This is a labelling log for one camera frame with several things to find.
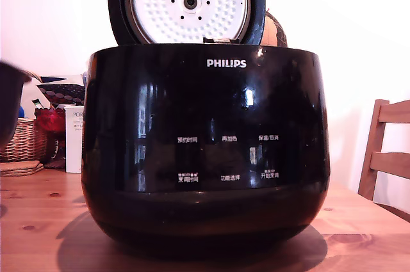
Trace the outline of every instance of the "wooden chair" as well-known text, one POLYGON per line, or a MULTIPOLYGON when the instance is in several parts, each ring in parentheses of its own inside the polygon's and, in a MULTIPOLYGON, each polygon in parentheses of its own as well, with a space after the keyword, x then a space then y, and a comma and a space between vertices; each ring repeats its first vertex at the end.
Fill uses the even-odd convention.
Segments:
MULTIPOLYGON (((410 100, 396 104, 388 100, 375 102, 359 185, 359 194, 368 200, 373 200, 377 172, 410 179, 410 154, 381 152, 386 123, 410 124, 410 100)), ((378 205, 410 222, 410 214, 388 205, 378 205)))

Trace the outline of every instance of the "wall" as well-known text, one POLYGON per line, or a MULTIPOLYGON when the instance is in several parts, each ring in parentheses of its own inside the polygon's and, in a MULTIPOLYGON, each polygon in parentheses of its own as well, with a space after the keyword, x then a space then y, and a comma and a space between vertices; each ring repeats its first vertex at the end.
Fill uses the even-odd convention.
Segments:
MULTIPOLYGON (((267 0, 290 47, 319 54, 332 180, 357 191, 375 99, 410 99, 408 0, 267 0)), ((1 0, 3 59, 42 75, 80 74, 115 45, 106 0, 1 0)), ((384 151, 410 152, 410 129, 388 126, 384 151)), ((379 174, 375 200, 410 212, 410 182, 379 174)))

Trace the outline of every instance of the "black object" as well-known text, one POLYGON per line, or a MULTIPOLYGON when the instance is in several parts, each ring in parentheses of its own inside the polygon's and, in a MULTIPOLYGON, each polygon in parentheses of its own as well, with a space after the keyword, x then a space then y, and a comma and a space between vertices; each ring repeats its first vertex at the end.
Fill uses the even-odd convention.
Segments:
POLYGON ((23 71, 0 62, 0 148, 13 138, 19 117, 23 84, 31 80, 23 71))
MULTIPOLYGON (((108 0, 111 27, 119 45, 140 44, 141 41, 133 33, 126 16, 127 0, 108 0)), ((242 44, 259 45, 262 41, 265 27, 265 0, 250 0, 250 22, 242 44)))
POLYGON ((88 76, 81 181, 111 237, 275 241, 320 210, 330 166, 312 52, 123 46, 95 53, 88 76))

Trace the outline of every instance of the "cardboard box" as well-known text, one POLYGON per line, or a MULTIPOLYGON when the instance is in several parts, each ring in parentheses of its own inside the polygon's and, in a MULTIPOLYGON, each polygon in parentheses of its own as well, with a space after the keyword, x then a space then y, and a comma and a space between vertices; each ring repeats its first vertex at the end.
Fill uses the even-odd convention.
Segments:
POLYGON ((81 173, 83 151, 83 106, 66 106, 65 110, 65 157, 67 173, 81 173))

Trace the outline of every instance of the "inner lid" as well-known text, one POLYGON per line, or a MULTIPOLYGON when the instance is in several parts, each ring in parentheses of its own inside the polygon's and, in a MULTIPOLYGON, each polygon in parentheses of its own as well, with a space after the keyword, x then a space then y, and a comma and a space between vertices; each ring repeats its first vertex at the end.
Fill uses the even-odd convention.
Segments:
POLYGON ((134 34, 146 44, 241 40, 250 0, 127 0, 126 12, 134 34))

